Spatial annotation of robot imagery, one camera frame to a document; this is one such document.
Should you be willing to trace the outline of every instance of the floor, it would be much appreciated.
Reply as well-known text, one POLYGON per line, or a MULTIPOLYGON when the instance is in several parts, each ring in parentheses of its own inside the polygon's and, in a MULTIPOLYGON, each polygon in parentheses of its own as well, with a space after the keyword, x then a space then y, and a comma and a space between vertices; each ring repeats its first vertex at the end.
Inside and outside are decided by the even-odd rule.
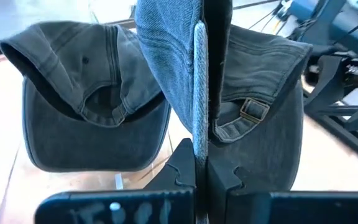
MULTIPOLYGON (((251 0, 238 0, 234 1, 234 5, 244 1, 251 2, 251 0)), ((253 10, 238 10, 234 13, 232 22, 242 27, 249 27, 257 18, 269 12, 274 4, 257 6, 253 10)), ((262 26, 263 23, 255 26, 254 29, 260 31, 262 26)), ((273 21, 264 32, 273 31, 274 26, 273 21)), ((280 35, 287 35, 289 32, 290 28, 283 29, 280 35)), ((22 75, 4 57, 0 57, 1 224, 32 223, 32 215, 37 205, 44 198, 57 192, 120 189, 121 186, 116 180, 122 180, 124 189, 142 188, 158 173, 179 142, 183 138, 191 137, 176 114, 172 113, 168 134, 158 158, 142 171, 121 174, 117 172, 47 173, 32 165, 23 144, 21 82, 22 75)), ((293 190, 358 190, 358 156, 307 116, 304 124, 301 163, 293 190)))

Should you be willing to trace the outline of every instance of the metal buckle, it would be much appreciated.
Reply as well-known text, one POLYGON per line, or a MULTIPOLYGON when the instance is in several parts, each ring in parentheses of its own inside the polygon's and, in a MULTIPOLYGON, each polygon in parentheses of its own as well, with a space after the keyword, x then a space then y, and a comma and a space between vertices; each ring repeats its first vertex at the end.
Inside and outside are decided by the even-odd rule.
POLYGON ((246 98, 246 101, 244 102, 244 104, 241 106, 241 109, 240 109, 240 116, 242 116, 243 118, 245 119, 248 119, 249 121, 252 121, 254 123, 257 123, 259 124, 260 122, 262 122, 265 117, 266 117, 266 114, 269 112, 269 105, 266 105, 264 103, 261 103, 257 100, 254 100, 252 98, 246 98), (249 103, 252 102, 252 103, 255 103, 255 104, 258 104, 259 106, 262 106, 264 108, 264 112, 262 113, 262 117, 261 118, 256 118, 252 115, 249 115, 246 113, 247 111, 247 107, 249 106, 249 103))

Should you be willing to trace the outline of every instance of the gray baseball cap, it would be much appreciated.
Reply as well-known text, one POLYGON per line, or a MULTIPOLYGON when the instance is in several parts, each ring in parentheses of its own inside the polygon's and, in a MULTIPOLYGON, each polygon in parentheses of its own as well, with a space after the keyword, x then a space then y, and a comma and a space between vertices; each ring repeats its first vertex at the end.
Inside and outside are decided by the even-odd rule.
POLYGON ((135 33, 44 22, 0 46, 25 77, 24 137, 37 167, 133 171, 155 159, 170 106, 135 33))

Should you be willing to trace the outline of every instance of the brass buckle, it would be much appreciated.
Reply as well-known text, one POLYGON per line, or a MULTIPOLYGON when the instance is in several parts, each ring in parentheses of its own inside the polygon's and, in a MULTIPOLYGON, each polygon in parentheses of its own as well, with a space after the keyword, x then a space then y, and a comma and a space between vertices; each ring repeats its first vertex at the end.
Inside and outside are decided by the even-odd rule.
POLYGON ((247 120, 249 120, 249 121, 252 121, 252 122, 254 122, 254 123, 259 124, 260 122, 262 122, 262 121, 265 119, 266 114, 269 112, 269 109, 270 109, 269 105, 266 105, 266 104, 264 104, 264 103, 261 103, 261 102, 259 102, 259 101, 257 101, 257 100, 252 99, 252 98, 246 98, 246 101, 245 101, 244 104, 241 106, 240 116, 242 116, 243 118, 245 118, 245 119, 247 119, 247 120), (252 115, 249 115, 249 114, 247 114, 247 113, 245 112, 245 111, 247 111, 247 107, 248 107, 248 105, 249 105, 249 102, 256 103, 256 104, 262 106, 263 108, 265 108, 261 118, 256 118, 256 117, 254 117, 254 116, 252 116, 252 115))

